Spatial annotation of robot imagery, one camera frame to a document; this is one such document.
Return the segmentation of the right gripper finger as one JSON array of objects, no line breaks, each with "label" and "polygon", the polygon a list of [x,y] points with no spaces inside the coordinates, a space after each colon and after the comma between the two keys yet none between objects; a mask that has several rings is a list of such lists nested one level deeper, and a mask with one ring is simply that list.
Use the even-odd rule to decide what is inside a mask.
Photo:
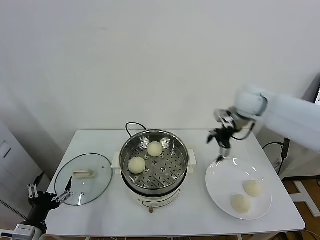
[{"label": "right gripper finger", "polygon": [[217,136],[217,128],[208,131],[209,135],[207,137],[206,143],[209,144]]},{"label": "right gripper finger", "polygon": [[230,151],[231,151],[231,148],[224,148],[221,146],[219,148],[219,155],[216,158],[215,163],[219,163],[227,159],[230,156]]}]

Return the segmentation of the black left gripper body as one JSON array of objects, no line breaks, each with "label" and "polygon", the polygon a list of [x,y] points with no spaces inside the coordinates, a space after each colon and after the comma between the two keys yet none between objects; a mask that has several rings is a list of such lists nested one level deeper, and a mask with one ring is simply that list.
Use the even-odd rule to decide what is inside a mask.
[{"label": "black left gripper body", "polygon": [[28,224],[43,224],[51,210],[60,206],[61,197],[54,193],[38,192],[30,193],[28,202],[31,211],[26,218]]}]

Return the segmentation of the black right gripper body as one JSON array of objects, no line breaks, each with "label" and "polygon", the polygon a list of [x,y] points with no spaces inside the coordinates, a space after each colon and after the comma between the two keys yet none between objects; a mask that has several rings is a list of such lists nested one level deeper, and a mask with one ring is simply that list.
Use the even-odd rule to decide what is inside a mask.
[{"label": "black right gripper body", "polygon": [[216,128],[215,129],[215,139],[218,143],[218,145],[225,149],[230,149],[230,139],[233,136],[233,129],[231,127],[229,128]]}]

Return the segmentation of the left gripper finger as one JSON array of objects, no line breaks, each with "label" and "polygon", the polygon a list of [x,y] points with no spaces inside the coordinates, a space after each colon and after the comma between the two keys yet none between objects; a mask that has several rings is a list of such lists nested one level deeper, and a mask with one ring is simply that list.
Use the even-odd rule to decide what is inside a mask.
[{"label": "left gripper finger", "polygon": [[33,181],[32,184],[27,185],[29,198],[38,198],[39,197],[37,187],[38,187],[39,183],[41,182],[44,175],[45,175],[45,172],[43,171],[40,175],[38,175],[35,178],[35,180]]},{"label": "left gripper finger", "polygon": [[64,192],[53,197],[52,202],[65,202],[67,199],[69,199],[74,193],[71,191],[71,186],[72,186],[72,177],[70,177]]}]

